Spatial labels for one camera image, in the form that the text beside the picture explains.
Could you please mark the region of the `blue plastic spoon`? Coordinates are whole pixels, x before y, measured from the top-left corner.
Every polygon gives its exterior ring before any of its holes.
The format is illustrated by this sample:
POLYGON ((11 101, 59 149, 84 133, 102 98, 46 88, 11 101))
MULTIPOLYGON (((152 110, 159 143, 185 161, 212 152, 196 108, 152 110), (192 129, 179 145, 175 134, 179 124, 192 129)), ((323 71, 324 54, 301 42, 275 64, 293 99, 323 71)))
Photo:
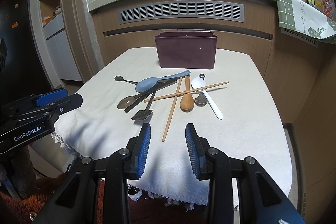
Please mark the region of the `blue plastic spoon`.
POLYGON ((190 75, 190 71, 186 70, 184 72, 180 72, 174 75, 169 75, 169 76, 164 76, 164 77, 149 77, 147 79, 144 79, 140 81, 136 86, 135 86, 135 91, 138 93, 145 92, 152 88, 157 82, 159 81, 164 81, 164 80, 171 80, 171 79, 176 79, 176 78, 181 78, 185 76, 190 75))

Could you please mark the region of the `shovel shaped steel spoon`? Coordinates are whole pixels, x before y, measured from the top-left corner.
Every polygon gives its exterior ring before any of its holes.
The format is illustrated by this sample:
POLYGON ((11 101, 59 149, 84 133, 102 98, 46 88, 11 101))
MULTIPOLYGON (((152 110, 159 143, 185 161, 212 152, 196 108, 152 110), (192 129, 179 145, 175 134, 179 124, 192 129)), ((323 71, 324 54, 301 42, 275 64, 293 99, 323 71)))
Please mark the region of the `shovel shaped steel spoon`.
POLYGON ((153 98, 155 97, 156 91, 154 91, 151 95, 149 102, 146 105, 145 110, 138 110, 138 112, 131 118, 133 121, 142 121, 147 119, 153 110, 150 109, 151 104, 153 102, 153 98))

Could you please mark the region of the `maroon plastic utensil holder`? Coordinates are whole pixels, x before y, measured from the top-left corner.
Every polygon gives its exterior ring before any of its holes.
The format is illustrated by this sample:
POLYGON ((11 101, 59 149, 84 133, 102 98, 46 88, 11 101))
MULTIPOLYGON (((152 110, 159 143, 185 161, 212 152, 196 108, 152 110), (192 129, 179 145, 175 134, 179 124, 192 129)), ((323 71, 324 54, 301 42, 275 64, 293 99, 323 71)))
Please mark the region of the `maroon plastic utensil holder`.
POLYGON ((154 39, 161 68, 214 68, 218 37, 213 32, 161 32, 154 39))

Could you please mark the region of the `grey ventilation grille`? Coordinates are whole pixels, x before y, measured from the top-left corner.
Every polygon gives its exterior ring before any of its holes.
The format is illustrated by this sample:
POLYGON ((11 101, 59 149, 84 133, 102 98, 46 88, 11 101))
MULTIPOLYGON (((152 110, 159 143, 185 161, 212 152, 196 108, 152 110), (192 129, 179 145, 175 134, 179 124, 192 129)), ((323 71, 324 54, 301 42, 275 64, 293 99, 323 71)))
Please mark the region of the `grey ventilation grille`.
POLYGON ((118 11, 120 24, 171 18, 205 18, 242 23, 244 5, 223 1, 179 0, 148 3, 118 11))

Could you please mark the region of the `smiley handle steel spoon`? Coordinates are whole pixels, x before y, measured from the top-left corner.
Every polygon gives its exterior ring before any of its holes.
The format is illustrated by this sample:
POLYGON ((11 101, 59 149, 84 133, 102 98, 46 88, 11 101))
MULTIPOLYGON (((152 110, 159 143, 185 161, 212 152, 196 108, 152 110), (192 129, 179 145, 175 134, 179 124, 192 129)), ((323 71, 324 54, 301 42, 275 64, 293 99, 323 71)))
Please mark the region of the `smiley handle steel spoon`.
POLYGON ((206 97, 204 96, 204 94, 202 92, 200 92, 198 94, 198 96, 194 99, 194 103, 197 105, 197 106, 205 106, 207 104, 207 99, 206 97))

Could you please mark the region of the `white plastic spoon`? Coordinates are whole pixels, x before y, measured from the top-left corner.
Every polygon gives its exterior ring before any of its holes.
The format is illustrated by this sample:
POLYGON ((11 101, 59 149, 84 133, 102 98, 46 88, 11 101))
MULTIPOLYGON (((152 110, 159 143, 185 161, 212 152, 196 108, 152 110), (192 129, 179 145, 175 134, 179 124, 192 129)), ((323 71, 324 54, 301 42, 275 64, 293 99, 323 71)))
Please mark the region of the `white plastic spoon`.
MULTIPOLYGON (((191 87, 193 89, 196 88, 200 88, 206 86, 206 82, 204 79, 201 79, 199 77, 195 77, 191 80, 191 87)), ((223 119, 223 114, 222 112, 219 110, 218 106, 216 105, 216 103, 213 101, 213 99, 211 98, 211 96, 208 94, 208 92, 206 90, 203 91, 199 91, 199 93, 202 92, 204 94, 204 96, 207 99, 207 103, 209 104, 210 108, 213 110, 214 114, 216 115, 216 117, 218 119, 223 119)))

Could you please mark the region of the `wooden spoon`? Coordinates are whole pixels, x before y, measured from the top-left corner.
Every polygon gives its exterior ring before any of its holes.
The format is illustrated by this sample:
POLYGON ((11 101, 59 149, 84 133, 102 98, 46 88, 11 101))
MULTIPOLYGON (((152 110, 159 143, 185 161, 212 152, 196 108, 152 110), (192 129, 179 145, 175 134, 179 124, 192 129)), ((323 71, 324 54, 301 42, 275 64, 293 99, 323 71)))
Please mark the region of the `wooden spoon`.
MULTIPOLYGON (((190 76, 185 77, 185 91, 190 90, 190 76)), ((194 99, 192 94, 185 94, 180 101, 180 109, 183 112, 190 112, 194 108, 194 99)))

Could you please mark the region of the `white tablecloth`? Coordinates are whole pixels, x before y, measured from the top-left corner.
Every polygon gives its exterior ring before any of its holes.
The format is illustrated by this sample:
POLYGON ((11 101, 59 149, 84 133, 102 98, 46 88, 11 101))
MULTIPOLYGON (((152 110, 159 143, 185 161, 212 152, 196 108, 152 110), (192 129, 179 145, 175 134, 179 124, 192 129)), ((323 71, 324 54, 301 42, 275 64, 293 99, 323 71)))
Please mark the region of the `white tablecloth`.
MULTIPOLYGON (((175 69, 159 66, 155 48, 127 50, 79 89, 83 104, 60 116, 55 123, 56 135, 83 156, 110 156, 137 136, 142 126, 131 119, 134 111, 126 113, 117 108, 123 98, 135 94, 134 86, 118 83, 114 77, 141 81, 175 73, 175 69)), ((281 190, 289 193, 292 170, 284 128, 269 89, 250 56, 217 50, 215 66, 205 71, 205 81, 209 85, 229 81, 210 91, 223 119, 218 119, 209 106, 194 107, 185 113, 177 101, 166 140, 162 142, 173 99, 153 102, 145 170, 131 184, 173 200, 205 205, 209 182, 199 181, 193 174, 185 139, 186 125, 192 123, 199 136, 229 157, 254 157, 281 190)), ((171 85, 158 91, 157 96, 175 90, 176 86, 171 85)))

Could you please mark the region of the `red snack jar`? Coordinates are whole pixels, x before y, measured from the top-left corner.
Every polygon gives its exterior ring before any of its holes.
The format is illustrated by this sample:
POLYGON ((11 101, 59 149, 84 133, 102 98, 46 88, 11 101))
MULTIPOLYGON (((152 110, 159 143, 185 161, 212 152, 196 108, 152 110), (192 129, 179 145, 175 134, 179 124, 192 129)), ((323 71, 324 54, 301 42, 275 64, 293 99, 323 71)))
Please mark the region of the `red snack jar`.
POLYGON ((331 0, 321 0, 322 13, 329 19, 334 19, 334 4, 331 0))

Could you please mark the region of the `green checked towel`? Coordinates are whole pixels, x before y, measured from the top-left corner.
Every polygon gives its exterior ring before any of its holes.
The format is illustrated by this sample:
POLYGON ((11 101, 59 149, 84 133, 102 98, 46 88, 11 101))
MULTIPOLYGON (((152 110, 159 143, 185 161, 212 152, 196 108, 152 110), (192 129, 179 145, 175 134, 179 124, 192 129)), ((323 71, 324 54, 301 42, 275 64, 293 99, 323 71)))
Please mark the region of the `green checked towel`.
POLYGON ((279 27, 335 44, 335 21, 302 0, 276 0, 279 27))

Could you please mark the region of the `wooden chopstick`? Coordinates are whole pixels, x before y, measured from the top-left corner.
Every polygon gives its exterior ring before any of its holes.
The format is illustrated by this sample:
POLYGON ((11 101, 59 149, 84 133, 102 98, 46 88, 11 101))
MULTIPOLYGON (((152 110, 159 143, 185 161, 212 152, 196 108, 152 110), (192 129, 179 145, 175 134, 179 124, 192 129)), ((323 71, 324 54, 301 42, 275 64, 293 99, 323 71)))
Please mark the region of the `wooden chopstick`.
MULTIPOLYGON (((176 91, 175 91, 176 93, 179 93, 180 88, 181 88, 181 83, 182 83, 182 77, 179 78, 177 88, 176 88, 176 91)), ((173 114, 174 114, 176 103, 177 103, 177 96, 174 97, 173 103, 172 103, 171 108, 170 108, 169 116, 168 116, 168 119, 167 119, 167 122, 166 122, 165 130, 163 132, 163 136, 162 136, 162 142, 165 142, 165 140, 166 140, 167 133, 168 133, 168 130, 169 130, 169 127, 170 127, 170 124, 171 124, 173 114)))
POLYGON ((218 86, 226 85, 228 83, 229 83, 229 81, 225 81, 225 82, 222 82, 222 83, 206 85, 206 86, 203 86, 203 87, 200 87, 200 88, 191 89, 191 90, 184 91, 184 92, 167 94, 165 96, 155 97, 155 98, 153 98, 153 101, 163 100, 163 99, 173 98, 173 97, 180 97, 180 96, 183 96, 185 94, 191 94, 191 93, 194 93, 194 92, 203 91, 203 90, 207 90, 207 89, 210 89, 210 88, 215 88, 215 87, 218 87, 218 86))

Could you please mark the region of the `small black spoon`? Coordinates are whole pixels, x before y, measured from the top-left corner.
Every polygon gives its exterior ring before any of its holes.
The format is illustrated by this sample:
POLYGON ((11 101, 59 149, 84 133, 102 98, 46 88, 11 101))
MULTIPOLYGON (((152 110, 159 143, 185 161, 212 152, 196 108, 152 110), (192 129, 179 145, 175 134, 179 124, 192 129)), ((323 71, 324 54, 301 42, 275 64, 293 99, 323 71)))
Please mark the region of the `small black spoon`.
POLYGON ((125 80, 122 76, 115 76, 114 80, 117 81, 117 82, 126 82, 126 83, 130 83, 130 84, 134 84, 134 85, 138 84, 138 82, 135 82, 135 81, 125 80))

